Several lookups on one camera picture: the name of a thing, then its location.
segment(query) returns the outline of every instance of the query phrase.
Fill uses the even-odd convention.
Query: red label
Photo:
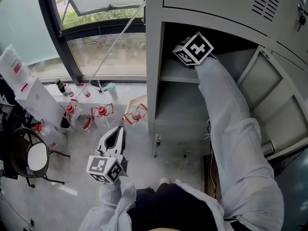
[[[92,117],[89,116],[89,119],[88,119],[86,125],[84,125],[82,128],[83,128],[85,131],[87,131],[87,130],[89,130],[89,128],[91,127],[91,125],[92,125]]]
[[[17,73],[18,71],[19,71],[19,69],[21,68],[21,62],[18,62],[17,64],[16,64],[16,66],[14,67],[14,71],[15,71],[15,73]]]
[[[22,88],[21,88],[21,90],[20,90],[20,91],[21,91],[21,92],[23,92],[23,91],[24,91],[24,89],[27,87],[27,85],[28,85],[28,83],[26,83],[26,84],[24,85],[24,87],[22,87]]]

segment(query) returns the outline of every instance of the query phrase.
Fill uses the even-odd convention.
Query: red cap
[[[40,125],[39,124],[35,124],[34,129],[35,129],[35,131],[40,131]]]
[[[100,115],[104,115],[104,114],[106,114],[106,109],[105,109],[105,107],[104,106],[100,106],[100,107],[98,107],[98,113],[100,114]]]
[[[67,109],[67,111],[68,111],[69,113],[72,113],[72,112],[74,111],[74,108],[73,108],[73,106],[72,106],[71,104],[69,104],[69,105],[66,107],[66,109]]]
[[[139,120],[141,118],[141,112],[139,110],[135,110],[131,113],[134,120]]]

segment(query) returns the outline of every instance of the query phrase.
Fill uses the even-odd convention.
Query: window frame
[[[60,77],[60,79],[72,81],[76,85],[80,85],[82,81],[89,80],[91,76],[82,75],[67,42],[78,38],[121,33],[130,18],[93,22],[61,30],[59,26],[61,20],[59,14],[56,13],[55,0],[38,1],[51,40],[70,75],[70,77]],[[125,33],[145,33],[145,23],[143,21],[143,18],[135,18]],[[44,78],[41,79],[41,82],[50,83],[53,79],[57,78]],[[97,75],[95,79],[122,83],[145,83],[146,75]]]
[[[84,15],[88,15],[88,14],[92,14],[92,13],[98,13],[98,12],[105,12],[107,10],[136,9],[136,8],[139,7],[139,6],[136,6],[136,5],[128,5],[128,6],[123,6],[123,7],[119,7],[119,8],[118,7],[101,8],[101,9],[92,10],[90,12],[80,13],[80,11],[77,9],[77,6],[73,2],[73,0],[69,0],[69,1],[71,1],[70,4],[72,5],[73,9],[75,10],[75,12],[78,16],[84,16]]]

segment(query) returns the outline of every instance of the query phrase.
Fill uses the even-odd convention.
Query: glass window pane
[[[92,75],[119,34],[68,41],[83,75]],[[115,44],[97,75],[146,75],[145,33],[125,33]]]
[[[28,66],[37,78],[68,77],[69,74],[60,58],[49,59]]]
[[[34,76],[69,76],[48,33],[38,0],[0,3],[0,51],[10,44]]]
[[[61,26],[63,14],[66,8],[66,5],[68,3],[68,0],[55,0],[56,6],[57,6],[57,12],[59,14],[59,25]],[[98,21],[107,21],[107,20],[113,20],[113,19],[123,19],[123,18],[131,18],[135,12],[137,11],[137,8],[128,8],[128,9],[109,9],[106,12],[97,12],[97,13],[91,13],[87,15],[81,15],[78,16],[76,11],[74,10],[74,7],[72,4],[69,4],[67,7],[67,12],[65,14],[65,18],[63,20],[63,26],[62,29],[67,29],[74,26],[79,25],[85,25],[92,22],[98,22]],[[143,18],[143,10],[137,15],[137,17]]]

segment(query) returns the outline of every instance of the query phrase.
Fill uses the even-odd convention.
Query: locker vent
[[[255,0],[252,11],[263,16],[269,21],[273,21],[278,9],[279,2],[277,0]]]

